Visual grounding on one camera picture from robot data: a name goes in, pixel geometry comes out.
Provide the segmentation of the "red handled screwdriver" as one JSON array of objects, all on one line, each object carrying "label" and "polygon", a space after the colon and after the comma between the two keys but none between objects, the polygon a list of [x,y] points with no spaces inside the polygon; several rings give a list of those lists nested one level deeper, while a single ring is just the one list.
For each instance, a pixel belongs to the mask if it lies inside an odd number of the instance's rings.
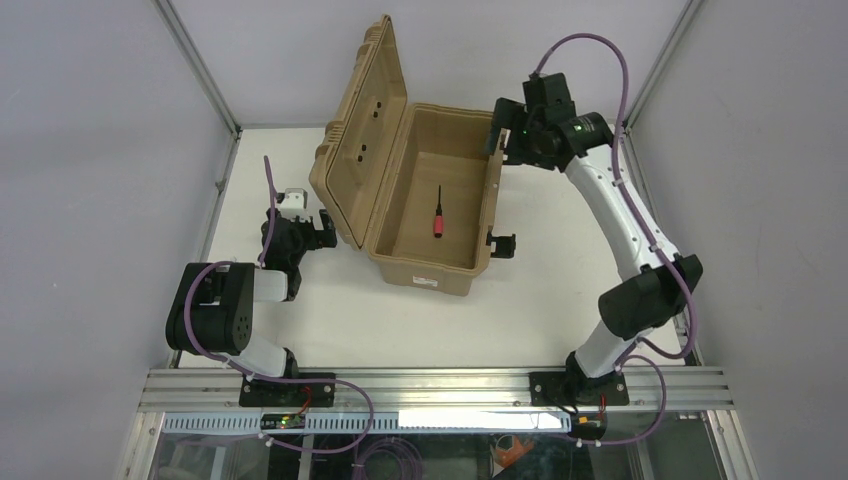
[{"label": "red handled screwdriver", "polygon": [[443,208],[442,208],[442,186],[438,186],[437,191],[437,204],[435,208],[435,215],[433,221],[433,235],[435,238],[441,238],[444,235],[444,217],[443,217]]}]

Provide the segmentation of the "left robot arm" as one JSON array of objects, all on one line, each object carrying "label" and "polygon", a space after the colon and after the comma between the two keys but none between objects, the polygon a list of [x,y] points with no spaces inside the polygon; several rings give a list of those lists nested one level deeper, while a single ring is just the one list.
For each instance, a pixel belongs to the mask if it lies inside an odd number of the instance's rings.
[{"label": "left robot arm", "polygon": [[262,266],[187,264],[166,320],[169,347],[242,368],[250,379],[299,378],[294,353],[253,332],[253,312],[257,303],[293,301],[306,253],[337,246],[328,212],[321,209],[319,218],[319,228],[312,217],[276,213],[266,221],[262,239],[270,242],[261,253]]}]

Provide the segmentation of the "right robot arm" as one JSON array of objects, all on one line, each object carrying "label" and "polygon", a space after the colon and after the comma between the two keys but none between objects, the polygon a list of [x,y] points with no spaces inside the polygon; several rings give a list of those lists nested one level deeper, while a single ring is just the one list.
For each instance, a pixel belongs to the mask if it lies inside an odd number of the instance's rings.
[{"label": "right robot arm", "polygon": [[565,174],[600,226],[621,279],[600,296],[599,323],[568,355],[552,391],[559,402],[578,400],[611,382],[638,342],[682,312],[703,266],[661,232],[628,183],[617,131],[596,112],[578,114],[563,74],[533,73],[522,88],[523,101],[496,101],[485,152],[500,147],[508,165]]}]

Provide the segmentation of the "tan plastic tool bin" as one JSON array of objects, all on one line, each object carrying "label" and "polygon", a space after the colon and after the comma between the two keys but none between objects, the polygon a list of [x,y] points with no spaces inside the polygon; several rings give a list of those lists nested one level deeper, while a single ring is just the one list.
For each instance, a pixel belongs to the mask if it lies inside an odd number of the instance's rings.
[{"label": "tan plastic tool bin", "polygon": [[[372,24],[309,175],[341,239],[389,284],[465,296],[492,257],[502,157],[487,111],[408,99],[392,19]],[[433,221],[442,186],[444,235]]]}]

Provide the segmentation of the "orange object below table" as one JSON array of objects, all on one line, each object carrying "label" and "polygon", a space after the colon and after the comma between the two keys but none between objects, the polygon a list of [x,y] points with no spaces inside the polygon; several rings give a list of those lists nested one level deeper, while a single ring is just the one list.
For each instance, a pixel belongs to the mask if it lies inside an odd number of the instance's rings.
[{"label": "orange object below table", "polygon": [[534,447],[534,441],[527,436],[514,434],[497,436],[491,444],[494,464],[501,468],[509,467],[532,451]]}]

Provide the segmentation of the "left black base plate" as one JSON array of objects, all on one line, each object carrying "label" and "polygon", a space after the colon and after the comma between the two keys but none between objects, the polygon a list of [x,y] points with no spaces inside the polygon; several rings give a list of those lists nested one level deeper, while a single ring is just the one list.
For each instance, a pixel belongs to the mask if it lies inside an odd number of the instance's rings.
[{"label": "left black base plate", "polygon": [[334,404],[336,375],[331,372],[300,373],[303,384],[281,384],[243,378],[238,405],[248,408],[329,408]]}]

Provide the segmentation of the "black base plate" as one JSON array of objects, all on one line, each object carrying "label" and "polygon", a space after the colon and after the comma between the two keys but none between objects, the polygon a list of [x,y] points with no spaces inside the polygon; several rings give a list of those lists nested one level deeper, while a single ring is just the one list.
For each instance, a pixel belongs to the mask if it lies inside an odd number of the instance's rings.
[{"label": "black base plate", "polygon": [[281,384],[243,378],[238,405],[248,408],[329,408],[334,404],[336,375],[331,372],[300,373],[303,384]]},{"label": "black base plate", "polygon": [[565,370],[535,371],[528,379],[533,406],[600,407],[630,403],[625,377],[616,373],[582,379]]}]

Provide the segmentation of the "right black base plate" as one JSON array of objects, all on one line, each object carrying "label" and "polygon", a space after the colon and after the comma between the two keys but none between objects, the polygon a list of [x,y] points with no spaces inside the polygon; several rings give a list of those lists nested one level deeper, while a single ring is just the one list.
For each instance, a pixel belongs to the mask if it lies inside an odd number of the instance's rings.
[{"label": "right black base plate", "polygon": [[625,377],[616,373],[582,379],[565,370],[535,371],[528,379],[533,406],[600,407],[630,403]]}]

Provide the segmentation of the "aluminium frame rail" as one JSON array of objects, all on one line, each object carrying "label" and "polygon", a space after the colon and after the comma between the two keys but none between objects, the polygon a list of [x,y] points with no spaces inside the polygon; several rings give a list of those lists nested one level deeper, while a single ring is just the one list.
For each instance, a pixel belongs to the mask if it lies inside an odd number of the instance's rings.
[{"label": "aluminium frame rail", "polygon": [[[378,412],[468,408],[518,410],[533,406],[528,375],[559,368],[378,369],[339,368],[332,407],[315,410]],[[604,406],[609,412],[648,412],[664,403],[671,412],[732,410],[734,400],[719,367],[665,366],[660,374],[630,366],[622,374],[630,403]],[[154,369],[143,387],[141,412],[191,413],[276,408],[240,407],[243,375],[221,368]]]}]

